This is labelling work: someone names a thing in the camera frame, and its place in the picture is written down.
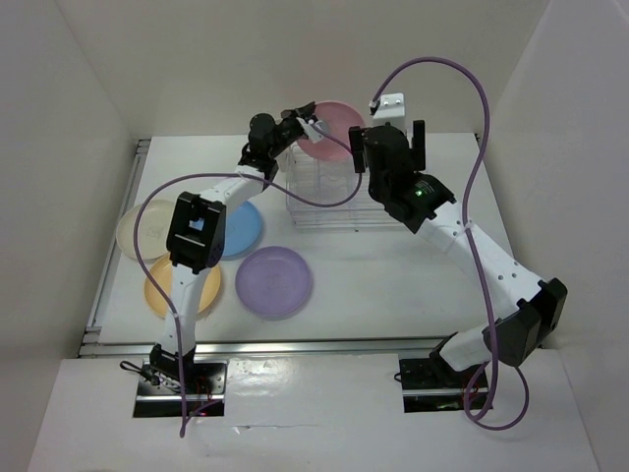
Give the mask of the pink plate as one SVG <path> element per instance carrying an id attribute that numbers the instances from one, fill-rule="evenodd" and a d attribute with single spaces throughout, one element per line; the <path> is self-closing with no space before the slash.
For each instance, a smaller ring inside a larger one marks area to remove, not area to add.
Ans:
<path id="1" fill-rule="evenodd" d="M 351 127 L 364 127 L 365 120 L 352 106 L 335 100 L 321 101 L 316 104 L 314 115 L 321 121 L 317 126 L 323 132 L 343 143 L 349 145 L 349 129 Z M 308 139 L 297 141 L 297 146 L 309 157 L 327 161 L 342 161 L 350 156 L 350 152 L 329 138 L 323 138 L 318 143 Z"/>

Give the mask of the blue plate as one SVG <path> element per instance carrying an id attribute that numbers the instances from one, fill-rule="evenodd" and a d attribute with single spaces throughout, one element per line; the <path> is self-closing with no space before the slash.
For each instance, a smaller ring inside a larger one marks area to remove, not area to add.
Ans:
<path id="1" fill-rule="evenodd" d="M 224 259 L 233 259 L 246 253 L 259 239 L 263 227 L 261 214 L 251 202 L 241 204 L 226 222 Z"/>

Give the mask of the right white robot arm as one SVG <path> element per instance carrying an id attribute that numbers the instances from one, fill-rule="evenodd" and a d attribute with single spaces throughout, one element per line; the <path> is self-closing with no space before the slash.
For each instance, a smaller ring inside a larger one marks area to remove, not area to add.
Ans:
<path id="1" fill-rule="evenodd" d="M 432 379 L 450 386 L 464 371 L 492 358 L 519 367 L 556 329 L 566 286 L 548 281 L 517 263 L 480 226 L 464 219 L 453 193 L 437 178 L 421 172 L 406 136 L 391 125 L 349 131 L 355 169 L 370 173 L 373 200 L 411 232 L 448 256 L 471 280 L 486 278 L 497 343 L 488 326 L 456 333 L 437 347 L 429 365 Z"/>

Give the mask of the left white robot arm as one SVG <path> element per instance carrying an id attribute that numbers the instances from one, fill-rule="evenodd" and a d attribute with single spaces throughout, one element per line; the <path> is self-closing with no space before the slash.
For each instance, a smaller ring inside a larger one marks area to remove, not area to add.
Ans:
<path id="1" fill-rule="evenodd" d="M 279 170 L 278 157 L 296 141 L 318 142 L 316 104 L 284 110 L 280 119 L 255 115 L 234 171 L 216 173 L 218 183 L 199 193 L 183 192 L 175 203 L 166 239 L 172 266 L 170 289 L 148 279 L 166 302 L 164 331 L 149 355 L 149 365 L 173 392 L 195 381 L 196 322 L 204 280 L 222 259 L 227 216 L 261 194 Z"/>

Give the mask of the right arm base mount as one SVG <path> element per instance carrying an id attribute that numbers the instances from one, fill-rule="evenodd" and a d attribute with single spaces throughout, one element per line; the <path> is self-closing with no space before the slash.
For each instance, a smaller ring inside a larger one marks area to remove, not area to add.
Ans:
<path id="1" fill-rule="evenodd" d="M 393 379 L 401 384 L 405 413 L 449 412 L 464 409 L 464 391 L 478 366 L 456 372 L 444 361 L 400 359 Z"/>

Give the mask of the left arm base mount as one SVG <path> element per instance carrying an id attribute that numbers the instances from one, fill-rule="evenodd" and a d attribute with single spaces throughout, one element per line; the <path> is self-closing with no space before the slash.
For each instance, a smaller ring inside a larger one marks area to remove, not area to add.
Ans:
<path id="1" fill-rule="evenodd" d="M 138 377 L 133 417 L 174 418 L 181 413 L 181 386 L 164 374 L 154 371 L 147 361 L 140 364 L 123 360 L 119 367 Z M 192 417 L 222 417 L 225 411 L 226 361 L 203 360 L 186 377 L 187 412 Z"/>

